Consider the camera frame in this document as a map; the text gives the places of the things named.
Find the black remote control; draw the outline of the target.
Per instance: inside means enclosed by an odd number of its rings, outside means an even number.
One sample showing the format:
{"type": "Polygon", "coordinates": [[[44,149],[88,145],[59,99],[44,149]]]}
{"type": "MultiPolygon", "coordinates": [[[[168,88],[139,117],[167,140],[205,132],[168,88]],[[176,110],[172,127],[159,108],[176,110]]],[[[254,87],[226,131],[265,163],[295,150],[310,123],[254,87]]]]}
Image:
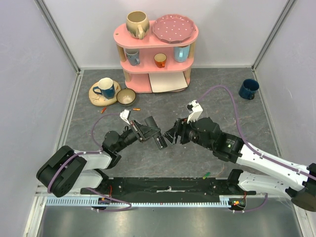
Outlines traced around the black remote control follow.
{"type": "MultiPolygon", "coordinates": [[[[156,124],[156,122],[155,122],[155,120],[154,120],[154,118],[152,116],[147,117],[145,119],[145,123],[146,123],[147,126],[158,128],[158,126],[157,126],[157,124],[156,124]]],[[[167,147],[166,141],[163,138],[163,136],[162,136],[160,131],[153,136],[153,139],[154,139],[157,147],[160,150],[163,150],[163,149],[165,149],[167,147]]]]}

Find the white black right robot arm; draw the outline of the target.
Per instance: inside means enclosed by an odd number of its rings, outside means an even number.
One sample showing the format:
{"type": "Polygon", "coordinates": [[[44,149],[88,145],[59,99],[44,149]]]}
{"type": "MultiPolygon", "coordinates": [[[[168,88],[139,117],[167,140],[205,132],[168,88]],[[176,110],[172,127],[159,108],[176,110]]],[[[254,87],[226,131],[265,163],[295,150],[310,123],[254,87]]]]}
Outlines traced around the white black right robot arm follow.
{"type": "Polygon", "coordinates": [[[240,137],[225,133],[211,118],[201,118],[188,123],[185,118],[177,119],[174,126],[165,132],[172,144],[193,142],[210,151],[218,159],[254,168],[263,172],[255,178],[250,173],[233,172],[226,182],[227,191],[256,191],[285,197],[296,206],[314,212],[316,210],[316,165],[292,163],[267,154],[240,137]]]}

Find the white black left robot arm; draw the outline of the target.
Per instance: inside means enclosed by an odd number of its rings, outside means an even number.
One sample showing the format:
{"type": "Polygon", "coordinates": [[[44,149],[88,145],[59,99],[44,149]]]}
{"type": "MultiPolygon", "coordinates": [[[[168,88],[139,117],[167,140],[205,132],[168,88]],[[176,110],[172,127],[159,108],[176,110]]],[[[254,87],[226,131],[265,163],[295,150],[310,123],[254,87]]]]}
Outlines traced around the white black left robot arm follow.
{"type": "Polygon", "coordinates": [[[86,185],[76,185],[77,179],[83,171],[97,169],[111,169],[121,159],[120,151],[132,143],[141,143],[159,137],[161,129],[153,117],[145,119],[145,125],[133,120],[119,134],[109,131],[105,134],[101,151],[75,151],[67,145],[62,146],[37,171],[36,178],[47,188],[49,193],[60,198],[74,187],[84,188],[86,185]]]}

